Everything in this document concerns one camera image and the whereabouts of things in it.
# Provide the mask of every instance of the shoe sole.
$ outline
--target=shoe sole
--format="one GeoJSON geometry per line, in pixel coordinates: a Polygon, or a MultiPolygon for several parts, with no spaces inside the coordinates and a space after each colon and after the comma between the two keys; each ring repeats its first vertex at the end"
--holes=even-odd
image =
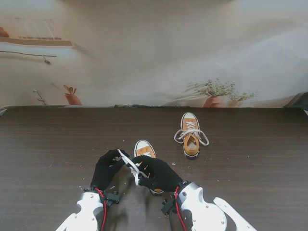
{"type": "MultiPolygon", "coordinates": [[[[187,113],[192,114],[192,115],[196,118],[197,123],[198,123],[198,129],[200,130],[199,121],[198,121],[197,117],[196,117],[193,113],[191,113],[191,112],[186,112],[186,113],[184,113],[184,115],[182,116],[182,119],[181,119],[181,129],[183,130],[183,119],[184,119],[184,116],[185,116],[187,113]]],[[[197,158],[197,156],[198,156],[200,150],[198,150],[198,153],[197,153],[196,155],[188,155],[188,154],[185,152],[185,148],[184,148],[184,144],[183,144],[183,151],[184,151],[184,155],[186,156],[186,158],[192,160],[192,159],[197,158]]]]}
{"type": "MultiPolygon", "coordinates": [[[[144,142],[146,142],[147,144],[149,144],[149,146],[152,148],[152,150],[153,150],[153,152],[154,152],[154,155],[155,155],[155,158],[156,158],[156,153],[155,153],[154,148],[153,148],[152,145],[151,145],[148,141],[146,141],[146,140],[139,140],[139,141],[135,144],[135,148],[134,148],[134,157],[137,157],[137,145],[138,145],[138,143],[139,143],[140,141],[144,141],[144,142]]],[[[152,189],[149,189],[149,190],[150,190],[150,193],[151,193],[152,195],[154,195],[154,196],[158,196],[159,194],[162,194],[162,193],[164,192],[164,191],[155,192],[155,191],[152,190],[152,189]]]]}
{"type": "Polygon", "coordinates": [[[184,146],[183,146],[183,151],[184,151],[184,155],[186,156],[186,158],[188,158],[188,159],[190,159],[190,160],[193,160],[193,159],[197,158],[198,155],[199,155],[199,151],[197,152],[196,155],[188,155],[188,154],[185,152],[184,146]]]}

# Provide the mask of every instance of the wooden shelf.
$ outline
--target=wooden shelf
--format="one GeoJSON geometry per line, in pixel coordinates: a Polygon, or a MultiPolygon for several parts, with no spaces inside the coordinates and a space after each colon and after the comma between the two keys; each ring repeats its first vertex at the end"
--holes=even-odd
{"type": "Polygon", "coordinates": [[[0,42],[23,45],[23,46],[42,46],[42,47],[74,47],[69,40],[38,40],[38,39],[18,39],[0,37],[0,42]]]}

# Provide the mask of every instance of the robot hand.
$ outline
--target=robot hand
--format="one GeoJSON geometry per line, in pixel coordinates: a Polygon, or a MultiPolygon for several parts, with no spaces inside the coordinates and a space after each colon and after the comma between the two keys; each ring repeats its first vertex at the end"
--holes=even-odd
{"type": "MultiPolygon", "coordinates": [[[[126,157],[129,157],[129,155],[124,150],[121,150],[121,152],[126,157]]],[[[114,175],[125,164],[122,159],[116,161],[116,158],[119,158],[120,156],[120,152],[115,149],[110,150],[98,160],[90,185],[92,189],[99,188],[100,190],[104,191],[109,186],[114,175]]]]}
{"type": "MultiPolygon", "coordinates": [[[[182,182],[182,179],[166,162],[148,156],[138,156],[132,161],[141,163],[138,169],[147,175],[150,174],[149,178],[139,178],[139,185],[150,189],[160,188],[166,192],[175,192],[177,206],[181,210],[190,210],[192,213],[192,231],[225,231],[227,227],[225,213],[234,220],[237,231],[256,231],[226,201],[216,197],[215,204],[205,202],[203,188],[195,183],[182,182]]],[[[173,205],[174,202],[171,202],[166,206],[172,208],[173,205]]],[[[168,213],[167,210],[162,209],[164,214],[168,213]]]]}
{"type": "MultiPolygon", "coordinates": [[[[129,157],[126,152],[121,151],[125,156],[129,157]]],[[[110,195],[109,197],[101,192],[109,186],[114,175],[125,164],[122,159],[116,161],[118,157],[120,157],[120,153],[117,150],[110,150],[98,160],[90,185],[91,189],[82,193],[81,199],[77,202],[80,212],[71,214],[56,231],[98,230],[98,215],[104,211],[104,218],[102,219],[105,220],[106,217],[106,200],[110,204],[118,202],[116,195],[110,195]]]]}
{"type": "Polygon", "coordinates": [[[133,158],[132,162],[139,163],[139,171],[149,176],[149,178],[139,178],[139,185],[149,189],[159,188],[165,192],[174,192],[179,183],[183,181],[165,161],[160,159],[141,155],[133,158]]]}

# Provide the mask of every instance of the yellow sneaker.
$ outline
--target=yellow sneaker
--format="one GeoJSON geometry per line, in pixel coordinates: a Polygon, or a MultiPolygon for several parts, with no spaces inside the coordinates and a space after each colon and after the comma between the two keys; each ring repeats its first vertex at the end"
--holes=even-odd
{"type": "Polygon", "coordinates": [[[181,120],[181,129],[177,131],[174,135],[174,140],[178,143],[184,144],[184,154],[189,159],[194,159],[199,154],[199,143],[204,146],[209,145],[209,141],[200,130],[200,125],[197,117],[190,112],[186,112],[181,120]],[[204,136],[206,143],[201,140],[200,133],[204,136]]]}
{"type": "MultiPolygon", "coordinates": [[[[135,149],[134,149],[134,156],[140,156],[140,155],[146,155],[152,158],[156,158],[155,151],[153,147],[150,145],[148,141],[145,140],[140,140],[136,143],[135,149]]],[[[156,194],[161,194],[164,191],[161,189],[150,189],[151,193],[156,195],[156,194]]]]}

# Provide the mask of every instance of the black glove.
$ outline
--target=black glove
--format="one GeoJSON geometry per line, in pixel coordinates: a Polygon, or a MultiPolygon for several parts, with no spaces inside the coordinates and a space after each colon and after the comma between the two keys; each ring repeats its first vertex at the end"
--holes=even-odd
{"type": "Polygon", "coordinates": [[[132,161],[133,163],[141,163],[138,167],[139,171],[149,176],[149,178],[139,178],[141,186],[152,190],[161,189],[165,192],[174,192],[179,183],[183,181],[165,161],[160,159],[141,155],[133,158],[132,161]]]}
{"type": "Polygon", "coordinates": [[[117,157],[120,157],[119,151],[117,149],[108,151],[103,155],[96,163],[94,175],[92,178],[91,188],[99,188],[104,191],[112,181],[114,175],[120,170],[120,168],[125,164],[121,159],[116,161],[117,157]]]}

